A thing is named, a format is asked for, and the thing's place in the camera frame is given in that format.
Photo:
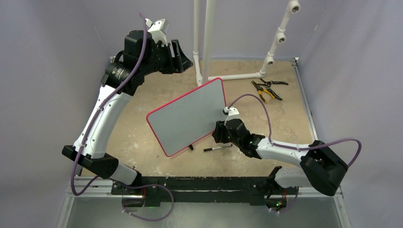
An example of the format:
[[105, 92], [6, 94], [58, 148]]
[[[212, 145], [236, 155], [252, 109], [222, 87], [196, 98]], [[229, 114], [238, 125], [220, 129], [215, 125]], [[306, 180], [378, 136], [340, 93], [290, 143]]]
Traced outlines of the red-framed whiteboard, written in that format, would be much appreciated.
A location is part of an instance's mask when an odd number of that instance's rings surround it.
[[166, 157], [211, 134], [225, 119], [222, 79], [211, 80], [149, 112], [146, 121]]

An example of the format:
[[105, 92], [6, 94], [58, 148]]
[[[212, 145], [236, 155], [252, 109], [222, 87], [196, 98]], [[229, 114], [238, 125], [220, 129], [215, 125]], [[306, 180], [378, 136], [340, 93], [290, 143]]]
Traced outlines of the black whiteboard marker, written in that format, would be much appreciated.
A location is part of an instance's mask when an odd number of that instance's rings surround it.
[[210, 151], [215, 151], [215, 150], [221, 150], [221, 149], [230, 148], [230, 147], [232, 147], [232, 144], [227, 144], [227, 145], [222, 145], [222, 146], [212, 147], [212, 148], [206, 148], [206, 149], [203, 149], [203, 152], [210, 152]]

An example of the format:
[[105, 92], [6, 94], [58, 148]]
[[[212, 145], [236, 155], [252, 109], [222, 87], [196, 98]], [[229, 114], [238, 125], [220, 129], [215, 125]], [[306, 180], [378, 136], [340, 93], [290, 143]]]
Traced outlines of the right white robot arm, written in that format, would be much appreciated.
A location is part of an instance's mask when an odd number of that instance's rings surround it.
[[270, 173], [267, 188], [272, 193], [289, 187], [313, 187], [334, 196], [348, 171], [348, 165], [322, 141], [301, 145], [270, 141], [250, 133], [241, 119], [217, 121], [212, 136], [216, 143], [232, 143], [247, 157], [292, 164], [293, 168], [277, 167]]

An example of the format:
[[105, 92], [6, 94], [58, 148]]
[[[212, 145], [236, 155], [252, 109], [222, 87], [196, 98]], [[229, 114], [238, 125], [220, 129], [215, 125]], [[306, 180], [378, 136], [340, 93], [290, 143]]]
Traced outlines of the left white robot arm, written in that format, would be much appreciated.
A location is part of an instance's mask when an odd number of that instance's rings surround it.
[[151, 32], [129, 32], [124, 49], [105, 69], [88, 122], [74, 144], [63, 147], [62, 155], [102, 179], [122, 183], [129, 194], [137, 194], [142, 187], [141, 173], [106, 152], [112, 130], [145, 76], [183, 73], [192, 66], [177, 39], [163, 43]]

